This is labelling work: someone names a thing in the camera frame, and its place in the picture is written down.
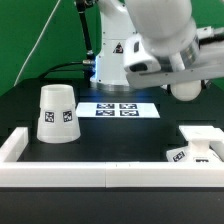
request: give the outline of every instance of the table surface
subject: table surface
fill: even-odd
[[[36,138],[40,90],[55,83],[72,85],[77,103],[154,103],[161,118],[79,118],[77,141],[45,144]],[[214,85],[196,100],[180,102],[160,88],[112,93],[89,89],[80,80],[25,80],[0,97],[0,144],[16,127],[29,127],[30,143],[18,162],[166,161],[167,150],[186,145],[179,125],[224,128],[223,99]],[[0,201],[3,223],[223,223],[224,193],[222,188],[0,189]]]

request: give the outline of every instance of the green screen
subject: green screen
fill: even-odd
[[[13,87],[56,3],[57,0],[0,0],[0,95]],[[221,0],[192,0],[192,5],[199,27],[224,26],[224,4]],[[101,43],[98,7],[87,10],[86,14],[93,49],[98,53]],[[54,65],[84,58],[85,45],[74,1],[62,0],[21,80],[35,78]],[[77,72],[57,74],[65,75],[82,78],[82,74]],[[224,87],[222,79],[215,83]]]

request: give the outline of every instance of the upside-down cup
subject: upside-down cup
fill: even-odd
[[[46,143],[67,143],[80,137],[73,87],[47,85],[41,89],[37,138]]]

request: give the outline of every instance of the qr-like marker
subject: qr-like marker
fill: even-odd
[[[114,103],[98,103],[97,109],[114,109],[115,104]]]
[[[72,121],[72,111],[65,111],[63,112],[63,118],[64,118],[64,122],[69,122]]]
[[[121,117],[139,117],[139,112],[137,110],[121,110]]]
[[[45,122],[54,123],[54,112],[45,112]]]
[[[134,104],[134,103],[121,103],[120,109],[132,110],[132,109],[138,109],[138,108],[137,108],[137,104]]]
[[[112,117],[115,116],[114,110],[97,110],[96,116]]]
[[[177,155],[175,155],[175,156],[173,157],[173,161],[174,161],[174,162],[178,162],[178,161],[180,161],[181,159],[183,159],[184,157],[185,157],[185,154],[184,154],[183,151],[181,151],[180,153],[178,153]]]

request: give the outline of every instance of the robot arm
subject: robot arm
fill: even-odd
[[[199,47],[201,39],[223,30],[197,30],[190,0],[125,3],[138,31],[124,49],[124,68],[131,86],[169,84],[175,97],[187,101],[199,95],[200,80],[224,76],[224,42]]]
[[[131,22],[125,4],[119,0],[75,0],[80,14],[87,56],[90,36],[84,17],[85,9],[97,4],[101,18],[101,50],[95,58],[95,75],[89,85],[108,91],[128,91],[130,86],[123,68],[123,47],[125,41],[136,30]]]

